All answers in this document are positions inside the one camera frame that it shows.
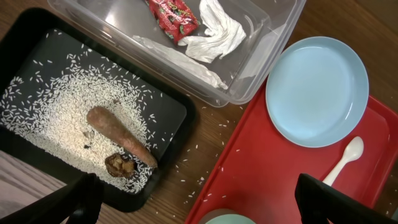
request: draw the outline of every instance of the dried mushroom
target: dried mushroom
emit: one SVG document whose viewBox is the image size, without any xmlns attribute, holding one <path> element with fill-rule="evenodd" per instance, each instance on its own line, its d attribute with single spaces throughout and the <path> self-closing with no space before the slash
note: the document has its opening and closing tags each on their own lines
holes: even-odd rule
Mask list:
<svg viewBox="0 0 398 224">
<path fill-rule="evenodd" d="M 106 170 L 113 177 L 129 178 L 134 173 L 134 162 L 123 159 L 119 153 L 115 153 L 105 159 Z"/>
</svg>

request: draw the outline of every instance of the plate rim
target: plate rim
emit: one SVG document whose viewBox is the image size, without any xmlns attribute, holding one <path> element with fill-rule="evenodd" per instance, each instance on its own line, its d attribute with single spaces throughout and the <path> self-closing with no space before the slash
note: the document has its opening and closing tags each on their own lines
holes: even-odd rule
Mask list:
<svg viewBox="0 0 398 224">
<path fill-rule="evenodd" d="M 319 144 L 319 145 L 317 145 L 317 146 L 308 146 L 308 145 L 302 144 L 302 143 L 305 143 L 305 142 L 295 142 L 293 139 L 288 138 L 288 137 L 285 135 L 285 132 L 281 131 L 280 126 L 277 125 L 278 122 L 275 121 L 275 119 L 273 118 L 273 115 L 272 115 L 272 113 L 270 112 L 270 109 L 269 109 L 269 103 L 268 103 L 268 101 L 269 101 L 269 100 L 268 100 L 268 84 L 269 84 L 269 77 L 272 75 L 272 72 L 274 71 L 274 69 L 278 66 L 278 64 L 279 64 L 279 62 L 280 62 L 280 59 L 281 59 L 285 54 L 291 54 L 291 53 L 292 53 L 291 51 L 288 51 L 289 49 L 294 48 L 295 46 L 297 46 L 298 44 L 300 44 L 300 43 L 302 43 L 302 42 L 308 42 L 308 41 L 311 42 L 311 41 L 314 40 L 314 39 L 315 39 L 315 40 L 316 40 L 316 39 L 323 39 L 323 40 L 329 40 L 329 41 L 337 42 L 337 43 L 341 44 L 342 46 L 346 47 L 346 48 L 347 48 L 349 51 L 351 51 L 352 53 L 354 53 L 355 57 L 356 57 L 356 58 L 359 60 L 359 62 L 360 62 L 360 63 L 358 64 L 358 65 L 361 67 L 360 69 L 362 69 L 363 72 L 364 72 L 364 74 L 365 74 L 365 80 L 366 80 L 366 84 L 367 84 L 367 85 L 366 85 L 366 93 L 367 93 L 367 95 L 366 95 L 366 103 L 365 103 L 364 108 L 361 108 L 360 116 L 358 116 L 357 118 L 355 118 L 355 120 L 354 120 L 354 121 L 355 121 L 355 125 L 354 125 L 353 127 L 349 128 L 349 129 L 347 129 L 347 133 L 344 133 L 341 137 L 338 137 L 336 140 L 333 140 L 333 141 L 331 141 L 331 142 L 329 142 L 329 143 Z M 321 147 L 330 146 L 330 145 L 332 145 L 332 144 L 334 144 L 334 143 L 339 142 L 340 140 L 342 140 L 342 139 L 344 139 L 345 137 L 347 137 L 347 135 L 349 135 L 349 134 L 354 130 L 354 128 L 357 127 L 358 123 L 361 121 L 361 119 L 362 119 L 362 117 L 363 117 L 363 115 L 364 115 L 364 113 L 365 113 L 365 110 L 366 110 L 366 107 L 367 107 L 367 104 L 368 104 L 368 99 L 369 99 L 369 77 L 368 77 L 368 72 L 366 71 L 366 67 L 365 67 L 363 61 L 361 60 L 361 57 L 360 57 L 348 44 L 346 44 L 346 43 L 344 43 L 344 42 L 342 42 L 342 41 L 340 41 L 340 40 L 338 40 L 338 39 L 334 39 L 334 38 L 332 38 L 332 37 L 325 37 L 325 36 L 307 37 L 307 38 L 304 38 L 304 39 L 302 39 L 302 40 L 299 40 L 299 41 L 297 41 L 296 43 L 292 44 L 291 46 L 287 47 L 287 48 L 281 53 L 281 55 L 280 55 L 279 58 L 277 59 L 275 65 L 273 66 L 272 70 L 269 72 L 269 75 L 268 75 L 268 77 L 267 77 L 267 83 L 266 83 L 265 94 L 266 94 L 266 107 L 267 107 L 267 112 L 268 112 L 268 115 L 269 115 L 269 117 L 270 117 L 270 119 L 271 119 L 271 122 L 272 122 L 272 124 L 274 125 L 274 127 L 276 128 L 276 130 L 278 130 L 278 132 L 279 132 L 285 139 L 287 139 L 288 141 L 290 141 L 290 142 L 292 142 L 292 143 L 294 143 L 294 144 L 296 144 L 296 145 L 298 145 L 298 146 L 307 147 L 307 148 L 314 148 L 314 149 L 315 149 L 315 148 L 321 148 Z"/>
</svg>

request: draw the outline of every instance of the red tray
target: red tray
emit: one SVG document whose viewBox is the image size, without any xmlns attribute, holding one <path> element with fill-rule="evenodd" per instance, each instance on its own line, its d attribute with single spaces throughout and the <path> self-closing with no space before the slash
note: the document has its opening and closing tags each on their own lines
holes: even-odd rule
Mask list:
<svg viewBox="0 0 398 224">
<path fill-rule="evenodd" d="M 323 180 L 355 136 L 364 141 L 363 155 L 346 165 L 333 187 L 373 208 L 397 158 L 398 115 L 370 96 L 362 120 L 349 136 L 332 146 L 309 149 L 278 133 L 261 88 L 185 223 L 198 223 L 217 208 L 232 209 L 256 223 L 301 223 L 294 197 L 299 174 Z"/>
</svg>

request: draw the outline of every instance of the light blue bowl rim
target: light blue bowl rim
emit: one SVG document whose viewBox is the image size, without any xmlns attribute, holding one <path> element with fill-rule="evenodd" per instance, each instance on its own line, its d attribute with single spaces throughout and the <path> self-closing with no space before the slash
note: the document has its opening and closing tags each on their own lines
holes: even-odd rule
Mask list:
<svg viewBox="0 0 398 224">
<path fill-rule="evenodd" d="M 206 222 L 206 224 L 217 224 L 217 222 L 224 222 L 224 221 L 230 221 L 230 220 L 236 221 L 236 222 L 234 221 L 233 223 L 230 223 L 230 224 L 242 224 L 242 222 L 256 224 L 250 218 L 244 217 L 239 214 L 220 215 L 218 217 L 212 218 L 210 221 Z"/>
<path fill-rule="evenodd" d="M 363 74 L 364 74 L 364 77 L 365 77 L 365 79 L 366 79 L 366 83 L 367 83 L 367 87 L 366 87 L 366 88 L 367 88 L 367 90 L 366 90 L 366 92 L 367 92 L 367 97 L 366 97 L 366 102 L 365 102 L 365 104 L 364 104 L 365 107 L 361 109 L 360 116 L 357 116 L 357 117 L 352 118 L 352 119 L 354 119 L 354 121 L 355 121 L 355 122 L 354 122 L 355 125 L 354 125 L 353 127 L 350 127 L 349 129 L 346 129 L 345 131 L 343 131 L 344 133 L 341 135 L 340 138 L 336 139 L 336 141 L 334 141 L 334 142 L 324 143 L 324 144 L 319 145 L 319 146 L 306 146 L 306 145 L 304 145 L 304 144 L 300 144 L 300 143 L 298 143 L 298 142 L 295 142 L 295 141 L 293 141 L 292 139 L 289 139 L 289 138 L 284 134 L 284 132 L 280 130 L 279 125 L 277 125 L 277 123 L 275 122 L 275 119 L 273 118 L 272 113 L 269 111 L 269 105 L 268 105 L 268 96 L 267 96 L 267 87 L 268 87 L 268 84 L 269 84 L 269 82 L 268 82 L 268 79 L 269 79 L 269 78 L 268 78 L 268 79 L 267 79 L 267 83 L 266 83 L 266 93 L 265 93 L 265 94 L 266 94 L 266 106 L 267 106 L 267 111 L 268 111 L 269 117 L 271 118 L 271 121 L 272 121 L 272 123 L 274 124 L 274 127 L 278 130 L 278 132 L 279 132 L 281 135 L 283 135 L 283 137 L 285 137 L 285 138 L 286 138 L 287 140 L 289 140 L 290 142 L 292 142 L 292 143 L 294 143 L 294 144 L 296 144 L 296 145 L 298 145 L 298 146 L 309 147 L 309 148 L 319 148 L 319 147 L 330 146 L 330 145 L 332 145 L 332 144 L 334 144 L 334 143 L 336 143 L 336 142 L 339 142 L 340 140 L 344 139 L 345 137 L 347 137 L 347 135 L 349 135 L 349 134 L 353 131 L 353 129 L 358 125 L 358 123 L 361 121 L 361 119 L 362 119 L 362 117 L 363 117 L 363 114 L 365 113 L 365 110 L 366 110 L 366 107 L 367 107 L 367 104 L 368 104 L 368 99 L 369 99 L 369 78 L 368 78 L 368 73 L 367 73 L 367 71 L 366 71 L 366 67 L 365 67 L 363 61 L 361 60 L 361 58 L 359 57 L 359 55 L 358 55 L 349 45 L 347 45 L 346 43 L 344 43 L 344 42 L 342 42 L 342 41 L 340 41 L 340 40 L 338 40 L 338 39 L 334 39 L 334 38 L 331 38 L 331 37 L 324 37 L 324 36 L 308 37 L 308 38 L 299 40 L 299 41 L 297 41 L 296 43 L 294 43 L 294 44 L 292 44 L 291 46 L 289 46 L 287 49 L 285 49 L 285 50 L 282 52 L 282 54 L 280 55 L 279 58 L 282 58 L 285 54 L 290 54 L 291 52 L 289 51 L 289 49 L 294 48 L 296 45 L 301 44 L 302 42 L 311 42 L 311 41 L 314 40 L 314 39 L 327 39 L 327 40 L 331 40 L 331 41 L 338 42 L 338 43 L 340 43 L 341 45 L 347 47 L 347 49 L 348 49 L 349 51 L 351 51 L 351 52 L 355 55 L 355 57 L 356 57 L 356 58 L 358 59 L 358 61 L 359 61 L 359 64 L 358 64 L 358 65 L 361 66 L 361 70 L 362 70 L 362 72 L 363 72 Z M 272 75 L 272 72 L 274 71 L 274 68 L 276 68 L 276 66 L 278 65 L 278 63 L 279 63 L 279 59 L 276 61 L 275 65 L 273 66 L 272 70 L 270 71 L 269 77 Z"/>
</svg>

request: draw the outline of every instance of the small brown object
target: small brown object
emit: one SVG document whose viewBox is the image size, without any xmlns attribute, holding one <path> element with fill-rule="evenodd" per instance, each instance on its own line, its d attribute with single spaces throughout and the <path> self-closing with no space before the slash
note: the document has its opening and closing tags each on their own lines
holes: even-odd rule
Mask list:
<svg viewBox="0 0 398 224">
<path fill-rule="evenodd" d="M 157 167 L 153 155 L 127 130 L 112 112 L 96 106 L 87 113 L 87 122 L 99 133 L 125 148 L 150 167 Z"/>
<path fill-rule="evenodd" d="M 94 132 L 84 131 L 84 132 L 83 132 L 83 135 L 84 135 L 86 138 L 91 139 L 91 138 L 94 137 Z"/>
<path fill-rule="evenodd" d="M 132 160 L 124 160 L 119 153 L 107 157 L 105 166 L 113 177 L 129 178 L 134 173 L 134 162 Z"/>
</svg>

